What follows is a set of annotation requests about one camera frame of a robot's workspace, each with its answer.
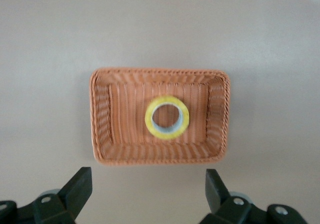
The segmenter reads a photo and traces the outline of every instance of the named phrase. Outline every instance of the yellow tape roll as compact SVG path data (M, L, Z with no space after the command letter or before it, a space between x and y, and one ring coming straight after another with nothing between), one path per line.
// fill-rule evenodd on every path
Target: yellow tape roll
M155 111L164 105L173 105L179 111L178 120L170 127L164 128L153 120ZM161 96L151 101L146 109L144 121L149 132L155 137L168 140L180 136L189 125L188 108L179 99L173 96Z

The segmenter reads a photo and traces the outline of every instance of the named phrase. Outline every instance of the wicker basket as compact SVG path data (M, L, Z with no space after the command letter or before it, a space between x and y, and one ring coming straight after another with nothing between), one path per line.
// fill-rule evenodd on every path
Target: wicker basket
M94 156L107 165L209 163L227 149L230 80L218 70L101 68L90 79ZM145 112L155 97L172 95L189 110L189 126L171 140L154 137ZM154 119L170 125L169 107Z

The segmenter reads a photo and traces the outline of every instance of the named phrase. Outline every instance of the rectangular basket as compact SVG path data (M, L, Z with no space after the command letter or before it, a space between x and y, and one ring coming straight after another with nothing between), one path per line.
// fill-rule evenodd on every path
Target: rectangular basket
M172 140L145 125L148 104L162 95L189 110L188 128ZM217 162L227 149L229 101L230 80L218 70L100 68L90 79L94 157L107 165ZM172 113L154 119L165 125Z

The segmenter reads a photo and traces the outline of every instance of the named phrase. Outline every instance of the metal screw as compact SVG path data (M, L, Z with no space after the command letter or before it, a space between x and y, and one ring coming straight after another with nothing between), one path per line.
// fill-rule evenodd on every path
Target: metal screw
M42 198L41 203L47 203L47 202L50 202L50 200L51 200L51 197L45 197L45 198Z
M245 204L245 202L241 198L235 198L233 202L239 206L242 206L243 204Z
M288 214L288 211L283 208L283 207L280 207L280 206L277 206L275 208L275 211L278 213L278 214L281 214L281 215L287 215Z
M2 204L2 205L0 205L0 211L6 209L7 207L8 207L7 204Z

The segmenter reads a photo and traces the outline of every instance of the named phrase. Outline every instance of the black mechanical part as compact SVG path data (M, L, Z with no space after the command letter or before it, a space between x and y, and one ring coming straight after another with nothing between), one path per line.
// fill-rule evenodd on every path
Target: black mechanical part
M74 224L91 193L91 168L82 167L58 194L42 195L18 209L13 201L1 201L0 224Z
M205 195L211 214L200 224L307 224L291 207L273 204L265 212L242 197L232 197L214 169L206 171Z

